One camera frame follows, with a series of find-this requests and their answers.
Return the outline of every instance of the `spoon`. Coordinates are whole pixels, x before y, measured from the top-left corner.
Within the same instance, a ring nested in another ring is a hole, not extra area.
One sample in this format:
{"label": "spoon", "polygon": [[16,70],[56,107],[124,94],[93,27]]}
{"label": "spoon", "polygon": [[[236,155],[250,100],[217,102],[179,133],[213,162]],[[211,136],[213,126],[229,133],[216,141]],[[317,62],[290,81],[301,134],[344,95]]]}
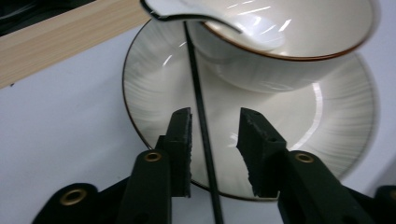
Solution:
{"label": "spoon", "polygon": [[274,22],[254,13],[226,16],[197,0],[140,0],[140,3],[159,21],[198,20],[224,24],[227,28],[215,25],[223,35],[257,50],[276,49],[285,42]]}

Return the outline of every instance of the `wooden board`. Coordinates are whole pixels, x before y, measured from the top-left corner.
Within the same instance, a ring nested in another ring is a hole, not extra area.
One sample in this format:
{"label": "wooden board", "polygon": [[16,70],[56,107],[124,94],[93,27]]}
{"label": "wooden board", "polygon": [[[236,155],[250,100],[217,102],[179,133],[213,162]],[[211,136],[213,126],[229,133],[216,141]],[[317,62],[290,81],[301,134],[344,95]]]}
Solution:
{"label": "wooden board", "polygon": [[0,89],[149,20],[139,0],[96,0],[0,37]]}

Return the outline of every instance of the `white table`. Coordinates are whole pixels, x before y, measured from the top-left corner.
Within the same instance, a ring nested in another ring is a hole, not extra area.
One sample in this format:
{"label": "white table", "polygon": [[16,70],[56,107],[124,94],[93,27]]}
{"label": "white table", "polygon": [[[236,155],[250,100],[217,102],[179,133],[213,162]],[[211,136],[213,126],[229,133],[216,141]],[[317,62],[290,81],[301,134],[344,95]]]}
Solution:
{"label": "white table", "polygon": [[[366,156],[343,183],[372,195],[396,184],[396,1],[359,52],[375,76],[378,127]],[[132,171],[145,149],[122,98],[124,58],[133,29],[12,87],[0,90],[0,223],[30,223],[47,199],[73,183],[99,190]],[[276,206],[221,198],[226,223],[281,223]],[[209,193],[173,199],[174,223],[213,223]]]}

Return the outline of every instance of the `white plate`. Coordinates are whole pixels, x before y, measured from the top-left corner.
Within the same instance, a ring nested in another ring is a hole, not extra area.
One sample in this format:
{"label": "white plate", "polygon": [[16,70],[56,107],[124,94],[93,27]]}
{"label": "white plate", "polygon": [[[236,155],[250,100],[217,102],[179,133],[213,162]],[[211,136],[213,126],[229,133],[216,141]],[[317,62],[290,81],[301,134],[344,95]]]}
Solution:
{"label": "white plate", "polygon": [[[264,114],[288,141],[289,150],[316,154],[338,177],[350,170],[371,140],[376,123],[374,84],[358,55],[312,86],[278,94],[238,89],[210,74],[210,62],[200,55],[197,61],[219,191],[224,195],[258,200],[235,147],[241,107]],[[174,111],[191,107],[192,179],[206,187],[205,158],[181,22],[146,24],[127,55],[123,85],[134,126],[149,148],[166,133]]]}

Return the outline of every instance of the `spoon handle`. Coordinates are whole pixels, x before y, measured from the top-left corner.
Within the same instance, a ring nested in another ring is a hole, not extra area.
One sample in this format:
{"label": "spoon handle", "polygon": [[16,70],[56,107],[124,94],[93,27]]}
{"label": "spoon handle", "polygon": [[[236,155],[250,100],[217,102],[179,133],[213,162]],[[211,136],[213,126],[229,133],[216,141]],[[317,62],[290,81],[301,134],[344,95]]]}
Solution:
{"label": "spoon handle", "polygon": [[158,21],[216,21],[224,24],[237,33],[242,30],[228,22],[220,12],[199,4],[201,1],[190,0],[140,0],[143,9],[150,17]]}

